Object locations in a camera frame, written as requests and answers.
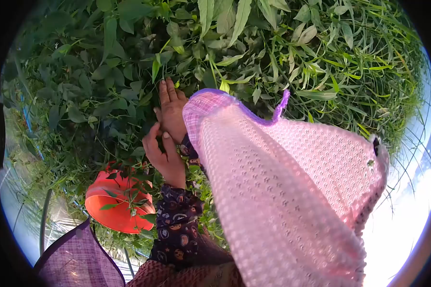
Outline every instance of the metal pole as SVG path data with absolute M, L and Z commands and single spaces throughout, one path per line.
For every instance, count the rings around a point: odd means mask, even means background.
M 48 213 L 48 207 L 50 206 L 52 191 L 52 189 L 49 189 L 46 193 L 45 204 L 43 205 L 42 221 L 40 222 L 40 256 L 45 252 L 46 215 Z
M 129 260 L 128 250 L 126 249 L 126 247 L 125 247 L 125 255 L 126 255 L 126 260 L 128 261 L 128 266 L 130 267 L 132 278 L 134 278 L 134 270 L 132 270 L 131 261 Z

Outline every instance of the orange bucket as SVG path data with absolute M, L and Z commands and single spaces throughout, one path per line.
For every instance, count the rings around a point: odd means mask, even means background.
M 100 224 L 119 232 L 140 233 L 141 229 L 152 229 L 152 223 L 139 217 L 140 215 L 155 213 L 155 207 L 152 204 L 152 196 L 139 191 L 133 201 L 139 202 L 145 198 L 147 198 L 148 201 L 140 207 L 134 207 L 136 209 L 136 215 L 131 216 L 131 210 L 128 209 L 128 200 L 129 196 L 132 196 L 137 191 L 136 188 L 131 187 L 136 183 L 140 183 L 140 181 L 132 177 L 122 178 L 119 172 L 120 170 L 116 169 L 111 172 L 99 172 L 96 180 L 88 187 L 86 192 L 85 206 L 88 213 Z M 115 179 L 107 178 L 114 173 L 118 175 Z M 114 198 L 105 190 L 117 196 Z M 101 210 L 106 204 L 118 205 L 108 210 Z

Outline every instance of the pink knitted sleeve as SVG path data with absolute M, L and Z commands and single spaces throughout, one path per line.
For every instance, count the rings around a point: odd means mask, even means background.
M 386 186 L 382 145 L 336 127 L 254 116 L 212 89 L 184 107 L 248 287 L 360 286 L 361 231 Z

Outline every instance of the vegetation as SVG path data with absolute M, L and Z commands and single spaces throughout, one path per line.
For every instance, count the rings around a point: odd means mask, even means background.
M 291 89 L 285 117 L 377 133 L 393 154 L 421 103 L 420 47 L 393 0 L 47 0 L 10 51 L 1 97 L 28 109 L 34 133 L 20 121 L 22 146 L 44 156 L 43 188 L 79 203 L 73 216 L 85 218 L 86 189 L 109 162 L 160 197 L 141 139 L 163 77 L 187 96 L 225 90 L 263 118 Z M 187 180 L 207 202 L 201 227 L 227 248 L 201 170 L 189 167 Z M 156 238 L 95 225 L 106 248 L 129 254 L 148 254 Z

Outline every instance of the woman's left hand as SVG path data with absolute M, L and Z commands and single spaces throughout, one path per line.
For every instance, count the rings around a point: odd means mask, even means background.
M 168 77 L 159 84 L 159 100 L 161 109 L 155 107 L 153 110 L 161 123 L 161 129 L 169 132 L 174 142 L 179 145 L 187 133 L 182 117 L 182 109 L 188 99 L 185 97 L 184 92 L 174 88 L 174 83 Z
M 176 150 L 176 145 L 171 135 L 168 132 L 164 132 L 162 139 L 166 152 L 162 153 L 156 139 L 158 134 L 161 133 L 159 129 L 160 123 L 155 123 L 150 132 L 142 139 L 145 155 L 155 169 L 163 175 L 167 184 L 172 187 L 185 189 L 185 167 Z

